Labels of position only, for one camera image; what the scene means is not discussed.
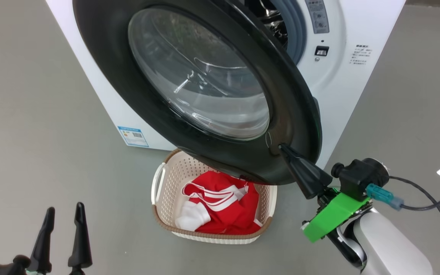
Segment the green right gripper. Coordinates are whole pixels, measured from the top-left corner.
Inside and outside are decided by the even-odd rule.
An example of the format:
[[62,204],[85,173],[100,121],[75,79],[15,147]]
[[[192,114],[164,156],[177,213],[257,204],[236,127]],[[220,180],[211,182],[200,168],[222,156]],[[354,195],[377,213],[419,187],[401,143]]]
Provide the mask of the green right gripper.
[[[319,196],[331,184],[329,174],[286,143],[279,145],[279,151],[306,199]],[[302,226],[304,236],[313,243],[344,224],[360,209],[371,206],[369,197],[358,201],[335,188],[326,189],[317,202],[319,209],[316,216]]]

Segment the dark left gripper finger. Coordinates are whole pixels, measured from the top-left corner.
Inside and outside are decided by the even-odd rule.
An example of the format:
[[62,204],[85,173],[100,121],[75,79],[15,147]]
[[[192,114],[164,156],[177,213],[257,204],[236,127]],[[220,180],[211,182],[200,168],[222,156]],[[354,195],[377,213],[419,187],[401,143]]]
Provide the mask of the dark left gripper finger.
[[39,230],[32,253],[30,254],[30,272],[40,274],[50,273],[52,264],[50,262],[50,246],[51,233],[54,230],[55,224],[55,208],[49,207],[44,216],[42,226]]
[[76,204],[74,224],[76,226],[76,232],[72,254],[68,259],[68,266],[72,269],[89,268],[93,264],[93,261],[86,212],[82,202]]

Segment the red garment white stripes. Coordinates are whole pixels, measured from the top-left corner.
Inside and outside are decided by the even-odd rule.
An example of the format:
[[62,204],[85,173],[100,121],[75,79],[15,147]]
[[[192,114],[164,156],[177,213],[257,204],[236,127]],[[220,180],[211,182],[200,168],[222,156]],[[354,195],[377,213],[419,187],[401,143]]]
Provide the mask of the red garment white stripes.
[[263,223],[256,218],[259,193],[255,183],[207,171],[181,190],[188,198],[175,220],[177,228],[215,235],[249,235]]

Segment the black washing machine glass door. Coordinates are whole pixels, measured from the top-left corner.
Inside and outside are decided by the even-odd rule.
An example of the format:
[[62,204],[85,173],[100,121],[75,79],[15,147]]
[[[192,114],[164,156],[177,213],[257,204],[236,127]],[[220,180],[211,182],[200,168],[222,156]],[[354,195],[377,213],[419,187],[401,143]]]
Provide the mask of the black washing machine glass door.
[[315,165],[320,112],[283,45],[239,0],[73,0],[106,80],[187,155],[283,185]]

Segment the white front-load washing machine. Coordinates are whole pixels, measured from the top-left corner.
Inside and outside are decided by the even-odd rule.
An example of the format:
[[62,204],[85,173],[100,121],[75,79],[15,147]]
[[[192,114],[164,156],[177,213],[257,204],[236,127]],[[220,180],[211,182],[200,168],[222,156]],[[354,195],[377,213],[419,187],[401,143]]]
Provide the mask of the white front-load washing machine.
[[[298,0],[307,26],[307,41],[297,68],[321,107],[323,143],[319,167],[325,167],[335,149],[406,1],[324,0],[330,32],[314,34],[305,0]],[[173,151],[176,147],[136,114],[105,79],[79,33],[73,0],[46,2],[115,128],[140,129],[149,145],[145,148]],[[319,45],[330,47],[327,57],[314,55]],[[349,64],[349,54],[356,45],[372,48],[368,64]]]

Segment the cream laundry basket brown rim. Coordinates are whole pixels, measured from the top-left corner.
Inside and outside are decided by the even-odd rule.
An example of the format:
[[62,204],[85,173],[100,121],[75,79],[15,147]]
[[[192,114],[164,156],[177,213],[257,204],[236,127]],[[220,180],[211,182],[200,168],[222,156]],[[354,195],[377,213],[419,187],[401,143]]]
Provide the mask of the cream laundry basket brown rim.
[[181,194],[182,188],[189,181],[207,171],[220,172],[179,149],[172,151],[166,157],[155,171],[151,186],[152,212],[157,223],[178,237],[204,243],[246,245],[257,240],[267,231],[273,220],[277,202],[276,186],[263,186],[255,183],[255,188],[259,193],[256,218],[263,224],[256,233],[249,235],[215,235],[182,230],[176,227],[175,220],[180,214],[180,208],[188,200],[187,197]]

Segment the grey rubber door seal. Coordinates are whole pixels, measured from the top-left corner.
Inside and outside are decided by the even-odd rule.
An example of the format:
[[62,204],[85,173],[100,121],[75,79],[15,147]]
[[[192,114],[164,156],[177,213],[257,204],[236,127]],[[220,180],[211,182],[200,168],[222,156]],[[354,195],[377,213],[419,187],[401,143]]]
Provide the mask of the grey rubber door seal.
[[288,35],[287,54],[299,64],[307,41],[307,26],[298,0],[270,0],[280,12]]

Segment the blue energy label sticker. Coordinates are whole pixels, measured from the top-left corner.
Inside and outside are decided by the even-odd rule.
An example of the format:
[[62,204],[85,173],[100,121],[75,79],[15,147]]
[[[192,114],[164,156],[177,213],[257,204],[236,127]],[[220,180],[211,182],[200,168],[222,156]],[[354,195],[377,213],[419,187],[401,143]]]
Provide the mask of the blue energy label sticker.
[[117,127],[122,138],[124,139],[127,146],[132,147],[149,147],[143,133],[140,129],[128,128],[128,127]]

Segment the small printed text label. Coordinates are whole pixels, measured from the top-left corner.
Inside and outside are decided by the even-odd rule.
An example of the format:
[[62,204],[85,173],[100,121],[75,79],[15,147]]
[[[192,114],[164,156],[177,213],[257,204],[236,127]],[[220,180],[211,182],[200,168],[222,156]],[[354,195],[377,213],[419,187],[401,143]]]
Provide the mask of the small printed text label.
[[356,45],[349,54],[349,64],[366,65],[371,59],[372,48],[369,45]]

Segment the perforated steel washer drum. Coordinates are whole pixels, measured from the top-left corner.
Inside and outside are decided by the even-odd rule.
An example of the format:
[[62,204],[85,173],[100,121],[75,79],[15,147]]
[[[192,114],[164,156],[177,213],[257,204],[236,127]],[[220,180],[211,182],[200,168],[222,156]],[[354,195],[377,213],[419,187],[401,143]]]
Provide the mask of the perforated steel washer drum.
[[242,0],[243,5],[253,13],[273,36],[288,49],[288,31],[280,11],[271,0]]

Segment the grey warning sticker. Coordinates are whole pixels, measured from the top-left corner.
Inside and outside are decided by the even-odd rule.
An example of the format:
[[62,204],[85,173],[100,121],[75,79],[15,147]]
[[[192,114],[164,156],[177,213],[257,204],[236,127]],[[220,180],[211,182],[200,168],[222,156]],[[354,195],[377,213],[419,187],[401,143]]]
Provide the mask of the grey warning sticker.
[[324,0],[305,0],[314,34],[327,34],[330,32],[328,14]]

